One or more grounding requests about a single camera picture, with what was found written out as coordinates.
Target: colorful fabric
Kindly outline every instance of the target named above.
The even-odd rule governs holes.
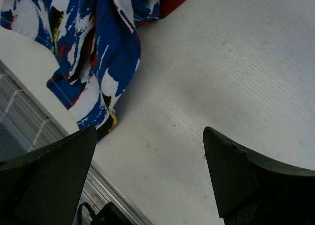
[[[140,62],[136,26],[168,15],[184,0],[4,0],[0,25],[55,55],[47,87],[99,139],[117,124],[114,106]]]

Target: white surface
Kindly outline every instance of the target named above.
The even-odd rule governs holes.
[[[203,158],[205,126],[315,169],[314,1],[188,0],[140,29],[140,67],[94,163],[155,225],[223,224]],[[74,131],[44,88],[53,55],[3,29],[0,42],[0,58]]]

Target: blue patterned cloth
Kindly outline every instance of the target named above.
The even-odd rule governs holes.
[[[160,17],[160,0],[4,0],[0,25],[47,47],[60,68],[47,87],[99,138],[140,61],[136,26]]]

